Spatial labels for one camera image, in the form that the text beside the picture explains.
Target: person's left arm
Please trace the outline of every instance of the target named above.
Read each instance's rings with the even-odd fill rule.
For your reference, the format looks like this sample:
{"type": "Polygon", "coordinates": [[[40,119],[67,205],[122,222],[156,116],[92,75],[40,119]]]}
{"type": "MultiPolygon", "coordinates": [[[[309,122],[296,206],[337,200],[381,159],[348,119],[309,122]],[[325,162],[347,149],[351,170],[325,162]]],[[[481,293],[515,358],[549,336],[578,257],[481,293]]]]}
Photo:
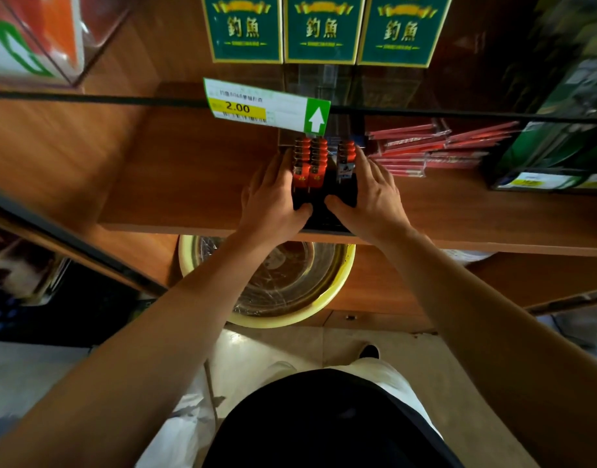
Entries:
{"type": "Polygon", "coordinates": [[[237,231],[0,440],[0,468],[135,464],[203,365],[248,280],[311,215],[310,205],[292,207],[290,161],[286,153],[262,167],[242,194],[237,231]]]}

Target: black t-shirt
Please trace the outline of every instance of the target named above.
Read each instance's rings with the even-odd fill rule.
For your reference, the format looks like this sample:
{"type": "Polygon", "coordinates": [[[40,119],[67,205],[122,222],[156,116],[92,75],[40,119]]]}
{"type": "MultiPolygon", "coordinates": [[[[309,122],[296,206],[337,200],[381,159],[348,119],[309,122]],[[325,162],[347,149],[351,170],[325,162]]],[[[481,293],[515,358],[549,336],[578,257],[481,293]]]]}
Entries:
{"type": "Polygon", "coordinates": [[[417,411],[371,381],[313,370],[267,384],[225,419],[212,467],[462,467],[417,411]]]}

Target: green box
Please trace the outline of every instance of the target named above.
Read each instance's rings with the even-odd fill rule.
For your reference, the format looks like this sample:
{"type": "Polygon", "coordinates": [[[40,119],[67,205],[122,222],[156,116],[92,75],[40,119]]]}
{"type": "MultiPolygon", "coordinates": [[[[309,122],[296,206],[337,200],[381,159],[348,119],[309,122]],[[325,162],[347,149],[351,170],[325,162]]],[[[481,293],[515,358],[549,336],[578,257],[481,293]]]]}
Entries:
{"type": "Polygon", "coordinates": [[[286,62],[354,64],[365,0],[284,0],[286,62]]]}
{"type": "Polygon", "coordinates": [[[359,64],[428,67],[451,0],[368,0],[359,64]]]}
{"type": "Polygon", "coordinates": [[[201,0],[214,62],[283,63],[281,0],[201,0]]]}

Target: person's left hand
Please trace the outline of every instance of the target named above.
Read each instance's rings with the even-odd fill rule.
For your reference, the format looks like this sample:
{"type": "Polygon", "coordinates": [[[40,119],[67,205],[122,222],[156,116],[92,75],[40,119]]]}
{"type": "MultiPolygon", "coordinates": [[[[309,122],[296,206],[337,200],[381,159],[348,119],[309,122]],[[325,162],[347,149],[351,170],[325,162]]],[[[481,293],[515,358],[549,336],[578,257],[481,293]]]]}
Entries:
{"type": "Polygon", "coordinates": [[[242,190],[242,218],[236,233],[272,250],[293,238],[311,216],[311,204],[292,205],[292,150],[262,165],[242,190]]]}

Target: black shoe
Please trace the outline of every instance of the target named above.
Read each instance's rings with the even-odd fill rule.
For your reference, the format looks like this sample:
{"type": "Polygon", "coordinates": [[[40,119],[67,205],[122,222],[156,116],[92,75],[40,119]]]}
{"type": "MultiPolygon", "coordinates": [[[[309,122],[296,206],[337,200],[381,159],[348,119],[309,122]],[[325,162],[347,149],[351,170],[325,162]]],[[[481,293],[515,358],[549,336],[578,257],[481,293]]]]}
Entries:
{"type": "Polygon", "coordinates": [[[372,344],[368,344],[363,347],[362,352],[359,353],[359,358],[381,358],[381,353],[378,348],[372,344]]]}

